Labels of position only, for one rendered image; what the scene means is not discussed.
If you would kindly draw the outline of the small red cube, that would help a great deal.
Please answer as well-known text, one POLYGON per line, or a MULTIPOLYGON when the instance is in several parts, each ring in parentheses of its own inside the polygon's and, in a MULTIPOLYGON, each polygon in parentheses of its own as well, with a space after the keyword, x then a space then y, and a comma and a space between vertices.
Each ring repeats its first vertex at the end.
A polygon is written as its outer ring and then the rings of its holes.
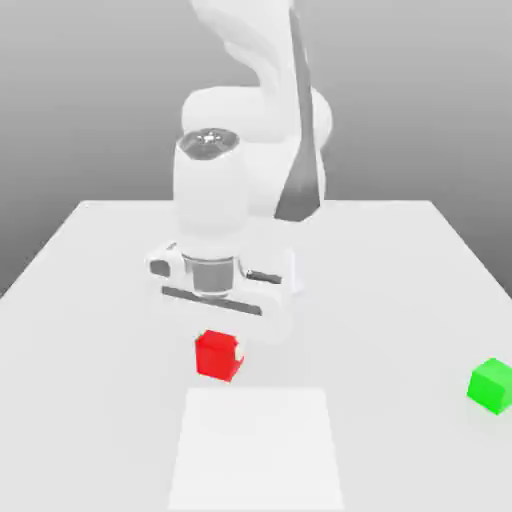
POLYGON ((206 330, 195 340, 197 373, 231 382, 244 361, 241 345, 230 334, 206 330))

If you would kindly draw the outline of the small green cube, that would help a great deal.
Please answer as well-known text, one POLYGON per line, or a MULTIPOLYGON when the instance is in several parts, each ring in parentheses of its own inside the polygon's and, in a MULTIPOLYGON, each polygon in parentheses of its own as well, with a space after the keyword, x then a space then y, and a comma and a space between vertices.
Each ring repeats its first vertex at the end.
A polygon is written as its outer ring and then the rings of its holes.
POLYGON ((490 358, 471 373, 467 396, 495 415, 512 405, 512 367, 490 358))

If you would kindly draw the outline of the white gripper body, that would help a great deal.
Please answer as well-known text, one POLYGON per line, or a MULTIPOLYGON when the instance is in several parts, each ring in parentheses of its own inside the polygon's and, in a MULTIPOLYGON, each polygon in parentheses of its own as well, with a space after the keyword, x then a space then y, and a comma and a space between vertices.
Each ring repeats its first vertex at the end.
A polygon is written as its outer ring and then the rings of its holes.
POLYGON ((244 343, 278 345, 293 325, 293 294, 285 283, 242 281, 219 291, 162 285, 160 291, 172 319, 190 336, 212 330, 244 343))

